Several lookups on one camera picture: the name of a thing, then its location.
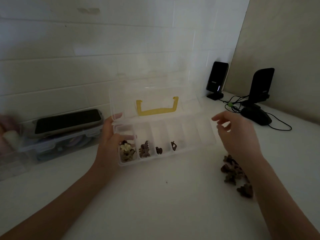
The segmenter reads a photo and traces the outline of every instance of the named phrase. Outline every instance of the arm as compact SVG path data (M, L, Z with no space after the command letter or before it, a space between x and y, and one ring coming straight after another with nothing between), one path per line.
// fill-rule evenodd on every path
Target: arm
M260 210L273 239L320 239L320 234L291 198L262 156L252 123L228 111L212 118L227 152L252 184Z
M7 239L60 239L118 168L118 145L112 119L106 119L96 159L89 171L51 203L0 237Z

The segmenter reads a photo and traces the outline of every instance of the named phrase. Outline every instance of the white wall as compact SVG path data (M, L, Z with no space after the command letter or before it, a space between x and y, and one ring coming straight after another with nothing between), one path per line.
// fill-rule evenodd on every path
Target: white wall
M249 94L273 67L266 105L320 124L320 0L250 0L225 90Z
M230 63L249 0L0 0L0 113L23 122L84 108L108 88L189 79Z

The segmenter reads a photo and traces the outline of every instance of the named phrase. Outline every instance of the black computer mouse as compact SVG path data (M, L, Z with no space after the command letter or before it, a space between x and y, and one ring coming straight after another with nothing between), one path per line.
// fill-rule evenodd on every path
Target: black computer mouse
M259 125L269 125L272 122L267 113L260 108L244 107L240 114Z

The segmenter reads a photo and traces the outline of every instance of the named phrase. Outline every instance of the white flower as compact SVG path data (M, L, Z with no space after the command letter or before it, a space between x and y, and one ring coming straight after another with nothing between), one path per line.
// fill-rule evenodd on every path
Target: white flower
M127 151L130 151L130 150L131 150L131 145L125 143L124 145L121 145L120 148L121 148L123 151L127 152Z

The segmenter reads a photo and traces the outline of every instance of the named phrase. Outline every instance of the white brick wall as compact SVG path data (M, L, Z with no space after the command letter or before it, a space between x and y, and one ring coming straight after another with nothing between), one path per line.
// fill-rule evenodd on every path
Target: white brick wall
M189 79L231 63L249 0L0 0L0 113L110 114L123 79ZM78 8L99 8L83 14Z

